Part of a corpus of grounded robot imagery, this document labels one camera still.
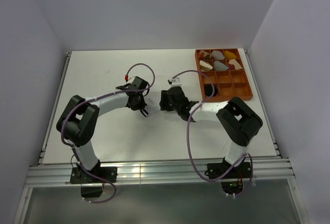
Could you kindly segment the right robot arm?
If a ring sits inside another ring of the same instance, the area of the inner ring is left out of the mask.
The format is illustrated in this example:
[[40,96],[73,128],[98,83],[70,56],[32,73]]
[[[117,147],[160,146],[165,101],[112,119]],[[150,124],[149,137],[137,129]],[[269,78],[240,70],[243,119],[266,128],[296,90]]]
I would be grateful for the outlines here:
[[219,103],[205,103],[190,101],[180,86],[171,87],[161,92],[161,111],[175,111],[184,121],[187,121],[186,140],[188,156],[194,170],[194,163],[190,148],[190,123],[198,121],[212,121],[220,123],[231,139],[229,151],[223,161],[216,164],[217,169],[208,166],[209,178],[213,182],[222,178],[234,178],[252,173],[252,162],[246,162],[250,157],[247,153],[251,140],[263,126],[262,119],[239,97]]

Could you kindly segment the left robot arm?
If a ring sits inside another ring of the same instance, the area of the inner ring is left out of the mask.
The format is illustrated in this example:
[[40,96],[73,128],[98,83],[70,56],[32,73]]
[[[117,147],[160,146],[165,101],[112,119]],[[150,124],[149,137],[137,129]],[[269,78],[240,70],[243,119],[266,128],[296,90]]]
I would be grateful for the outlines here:
[[88,182],[115,182],[116,170],[101,167],[95,155],[91,139],[100,116],[119,108],[140,111],[147,116],[143,92],[149,92],[150,84],[135,76],[126,84],[118,86],[115,92],[100,97],[85,99],[79,95],[70,98],[61,114],[56,129],[62,143],[73,150],[77,160],[76,174]]

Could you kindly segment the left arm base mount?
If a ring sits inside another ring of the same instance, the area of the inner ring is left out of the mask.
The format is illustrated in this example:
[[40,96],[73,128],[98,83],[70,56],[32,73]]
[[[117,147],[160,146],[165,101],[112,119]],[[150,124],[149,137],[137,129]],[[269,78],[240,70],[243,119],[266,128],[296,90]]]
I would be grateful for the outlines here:
[[115,183],[117,180],[117,167],[100,167],[95,171],[84,171],[81,167],[74,167],[71,172],[71,184]]

